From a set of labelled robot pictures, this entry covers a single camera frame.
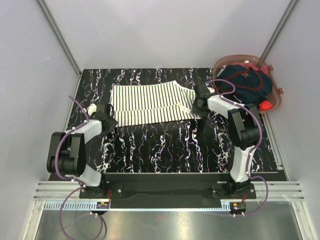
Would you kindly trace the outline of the black white striped tank top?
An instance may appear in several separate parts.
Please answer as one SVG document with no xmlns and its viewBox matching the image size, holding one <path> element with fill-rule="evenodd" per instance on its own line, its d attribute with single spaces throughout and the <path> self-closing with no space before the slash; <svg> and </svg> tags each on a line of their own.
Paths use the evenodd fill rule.
<svg viewBox="0 0 320 240">
<path fill-rule="evenodd" d="M 114 85 L 110 103 L 118 127 L 157 124 L 201 117 L 192 114 L 195 92 L 175 80 L 152 85 Z"/>
</svg>

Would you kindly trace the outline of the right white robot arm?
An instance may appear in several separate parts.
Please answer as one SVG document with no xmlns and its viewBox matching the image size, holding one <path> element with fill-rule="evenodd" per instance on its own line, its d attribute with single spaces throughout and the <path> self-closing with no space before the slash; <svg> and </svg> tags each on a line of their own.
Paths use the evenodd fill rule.
<svg viewBox="0 0 320 240">
<path fill-rule="evenodd" d="M 230 170 L 233 182 L 227 185 L 228 195 L 239 198 L 245 192 L 244 182 L 250 179 L 250 165 L 254 152 L 261 144 L 263 130 L 254 104 L 243 105 L 211 92 L 205 83 L 194 87 L 195 99 L 191 113 L 207 117 L 215 112 L 228 120 L 228 136 L 234 145 L 234 159 Z"/>
</svg>

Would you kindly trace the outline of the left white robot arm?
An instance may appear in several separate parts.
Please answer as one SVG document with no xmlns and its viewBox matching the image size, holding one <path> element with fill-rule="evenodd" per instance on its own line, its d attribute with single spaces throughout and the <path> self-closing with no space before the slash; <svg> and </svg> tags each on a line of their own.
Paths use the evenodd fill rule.
<svg viewBox="0 0 320 240">
<path fill-rule="evenodd" d="M 93 138 L 110 133 L 118 124 L 110 103 L 93 104 L 88 109 L 88 120 L 68 131 L 51 135 L 46 169 L 63 180 L 75 180 L 90 187 L 97 198 L 108 193 L 102 174 L 87 164 L 86 144 Z"/>
</svg>

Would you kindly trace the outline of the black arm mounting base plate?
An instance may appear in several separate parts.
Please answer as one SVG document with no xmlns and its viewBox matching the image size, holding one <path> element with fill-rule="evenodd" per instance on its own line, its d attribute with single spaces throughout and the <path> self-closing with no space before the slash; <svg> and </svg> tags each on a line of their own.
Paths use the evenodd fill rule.
<svg viewBox="0 0 320 240">
<path fill-rule="evenodd" d="M 111 208 L 199 211 L 221 207 L 221 200 L 256 197 L 250 181 L 234 183 L 228 173 L 105 173 L 100 187 L 76 192 L 81 199 L 110 197 Z"/>
</svg>

